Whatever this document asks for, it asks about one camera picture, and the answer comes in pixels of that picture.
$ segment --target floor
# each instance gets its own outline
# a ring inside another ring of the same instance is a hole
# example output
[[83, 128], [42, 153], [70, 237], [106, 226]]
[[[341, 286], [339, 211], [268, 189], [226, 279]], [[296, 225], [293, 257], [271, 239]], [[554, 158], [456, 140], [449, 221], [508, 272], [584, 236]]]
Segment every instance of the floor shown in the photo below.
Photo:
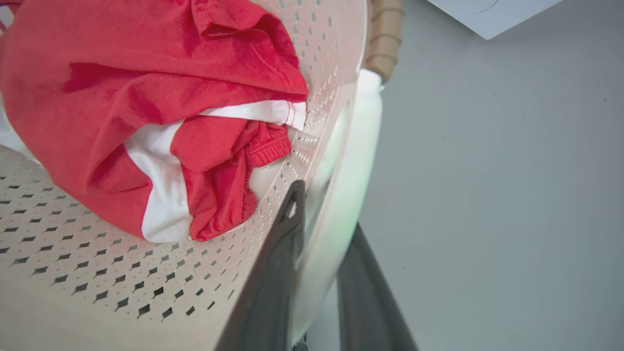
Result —
[[[419, 348], [621, 350], [624, 3], [485, 41], [404, 2], [361, 225]], [[339, 350], [335, 303], [310, 350]]]

